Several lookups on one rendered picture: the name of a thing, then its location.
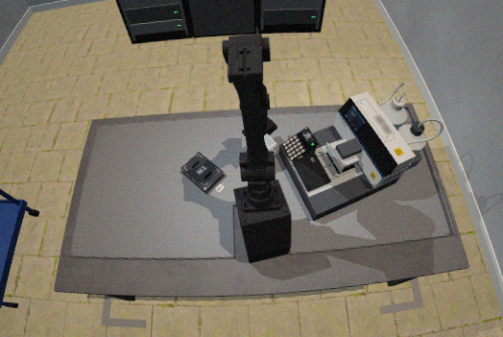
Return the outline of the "white multiwell plate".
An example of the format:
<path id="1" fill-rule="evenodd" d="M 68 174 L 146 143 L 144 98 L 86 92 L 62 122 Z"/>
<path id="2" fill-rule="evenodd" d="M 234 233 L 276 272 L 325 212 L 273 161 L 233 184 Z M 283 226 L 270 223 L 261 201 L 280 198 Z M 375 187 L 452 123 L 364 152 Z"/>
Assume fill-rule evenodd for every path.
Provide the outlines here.
<path id="1" fill-rule="evenodd" d="M 264 140 L 265 140 L 265 144 L 266 144 L 266 146 L 268 148 L 268 151 L 272 150 L 274 147 L 277 146 L 277 144 L 275 143 L 275 141 L 268 134 L 264 135 Z"/>

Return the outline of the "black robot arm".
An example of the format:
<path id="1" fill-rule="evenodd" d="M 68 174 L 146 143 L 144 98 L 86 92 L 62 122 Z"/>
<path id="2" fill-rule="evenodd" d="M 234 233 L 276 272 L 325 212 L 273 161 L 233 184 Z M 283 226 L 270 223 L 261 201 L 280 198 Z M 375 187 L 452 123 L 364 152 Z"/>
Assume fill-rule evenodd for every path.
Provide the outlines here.
<path id="1" fill-rule="evenodd" d="M 223 40 L 222 50 L 228 82 L 233 83 L 239 97 L 247 142 L 247 152 L 239 156 L 241 180 L 248 182 L 248 189 L 243 190 L 243 211 L 280 210 L 278 188 L 270 184 L 275 181 L 275 154 L 268 152 L 263 132 L 270 101 L 262 83 L 262 51 L 263 62 L 271 61 L 269 38 L 261 40 L 261 34 L 229 36 Z"/>

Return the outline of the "clear bottle with grey cap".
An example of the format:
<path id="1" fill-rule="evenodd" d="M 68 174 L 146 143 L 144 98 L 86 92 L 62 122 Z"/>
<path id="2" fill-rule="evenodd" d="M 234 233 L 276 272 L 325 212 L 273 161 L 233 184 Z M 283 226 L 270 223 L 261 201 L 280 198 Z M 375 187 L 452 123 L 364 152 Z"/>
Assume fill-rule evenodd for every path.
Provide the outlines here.
<path id="1" fill-rule="evenodd" d="M 403 107 L 405 104 L 404 100 L 402 98 L 400 102 L 398 100 L 399 97 L 394 97 L 392 101 L 387 101 L 385 104 L 380 106 L 382 111 L 387 115 L 397 130 L 407 119 L 407 112 Z"/>

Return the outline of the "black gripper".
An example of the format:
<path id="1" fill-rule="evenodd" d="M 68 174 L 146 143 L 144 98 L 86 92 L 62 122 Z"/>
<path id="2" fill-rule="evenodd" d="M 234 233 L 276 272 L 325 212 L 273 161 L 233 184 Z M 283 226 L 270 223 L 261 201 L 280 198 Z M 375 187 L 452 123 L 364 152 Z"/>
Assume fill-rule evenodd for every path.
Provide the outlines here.
<path id="1" fill-rule="evenodd" d="M 270 135 L 272 132 L 274 132 L 277 129 L 277 125 L 275 124 L 275 122 L 273 120 L 272 120 L 273 122 L 271 120 L 267 116 L 267 120 L 263 122 L 263 132 L 264 132 L 264 135 L 265 134 Z M 244 130 L 242 130 L 242 134 L 245 135 L 245 131 Z"/>

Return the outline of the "clear plastic bottle with black cap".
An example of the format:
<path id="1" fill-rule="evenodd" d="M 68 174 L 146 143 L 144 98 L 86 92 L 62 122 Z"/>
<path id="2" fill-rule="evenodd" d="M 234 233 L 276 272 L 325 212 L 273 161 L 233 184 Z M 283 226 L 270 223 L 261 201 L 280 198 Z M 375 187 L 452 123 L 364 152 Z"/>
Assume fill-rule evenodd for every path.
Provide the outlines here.
<path id="1" fill-rule="evenodd" d="M 414 122 L 413 125 L 406 124 L 406 125 L 402 125 L 401 127 L 399 127 L 398 132 L 399 132 L 399 134 L 402 136 L 402 138 L 406 142 L 426 139 L 426 137 L 425 137 L 425 135 L 423 133 L 425 127 L 423 126 L 423 124 L 420 127 L 418 127 L 419 123 L 420 122 Z M 425 146 L 425 144 L 426 144 L 426 141 L 425 142 L 412 143 L 412 144 L 409 144 L 408 146 L 410 147 L 410 149 L 413 151 L 413 153 L 417 157 L 417 155 L 423 149 L 423 147 Z M 413 162 L 413 160 L 412 160 L 412 162 Z"/>

